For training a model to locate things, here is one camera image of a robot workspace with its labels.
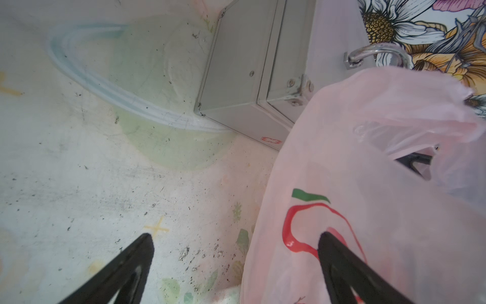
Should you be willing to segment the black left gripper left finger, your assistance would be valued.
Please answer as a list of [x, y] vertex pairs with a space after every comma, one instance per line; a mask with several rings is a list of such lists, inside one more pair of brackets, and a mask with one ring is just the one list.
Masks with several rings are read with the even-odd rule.
[[152, 235], [141, 234], [62, 303], [140, 303], [154, 257]]

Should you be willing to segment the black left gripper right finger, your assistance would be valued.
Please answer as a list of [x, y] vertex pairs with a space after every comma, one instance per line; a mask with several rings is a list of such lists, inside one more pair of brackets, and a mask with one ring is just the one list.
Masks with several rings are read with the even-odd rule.
[[318, 257], [332, 303], [411, 303], [331, 233], [320, 236]]

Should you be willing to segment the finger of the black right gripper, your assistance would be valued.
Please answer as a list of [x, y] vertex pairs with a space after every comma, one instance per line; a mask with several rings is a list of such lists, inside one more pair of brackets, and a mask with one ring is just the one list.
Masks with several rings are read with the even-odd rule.
[[396, 162], [409, 168], [415, 174], [422, 176], [422, 174], [415, 167], [415, 163], [421, 163], [430, 166], [433, 156], [425, 155], [422, 153], [411, 153], [401, 158], [397, 158]]

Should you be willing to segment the pink plastic bag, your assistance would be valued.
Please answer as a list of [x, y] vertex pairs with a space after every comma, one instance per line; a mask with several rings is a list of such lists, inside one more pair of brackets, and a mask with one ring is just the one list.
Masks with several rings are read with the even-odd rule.
[[[331, 233], [411, 303], [485, 302], [485, 121], [440, 72], [370, 68], [324, 87], [280, 150], [241, 303], [332, 303]], [[433, 156], [422, 174], [396, 162]]]

